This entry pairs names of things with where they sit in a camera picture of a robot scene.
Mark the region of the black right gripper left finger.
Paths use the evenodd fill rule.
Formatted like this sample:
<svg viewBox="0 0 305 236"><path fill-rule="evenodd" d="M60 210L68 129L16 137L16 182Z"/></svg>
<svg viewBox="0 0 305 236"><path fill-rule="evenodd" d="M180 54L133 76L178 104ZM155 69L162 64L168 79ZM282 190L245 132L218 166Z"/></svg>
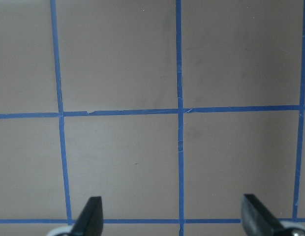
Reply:
<svg viewBox="0 0 305 236"><path fill-rule="evenodd" d="M103 231L102 198L90 197L70 231L71 236L101 236Z"/></svg>

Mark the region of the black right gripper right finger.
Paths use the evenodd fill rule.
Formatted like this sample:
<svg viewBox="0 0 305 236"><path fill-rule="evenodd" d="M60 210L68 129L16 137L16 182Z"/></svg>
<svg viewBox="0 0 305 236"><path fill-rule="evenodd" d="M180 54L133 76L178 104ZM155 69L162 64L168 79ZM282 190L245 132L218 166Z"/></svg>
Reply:
<svg viewBox="0 0 305 236"><path fill-rule="evenodd" d="M241 223L247 236L288 236L289 230L260 202L254 194L243 194Z"/></svg>

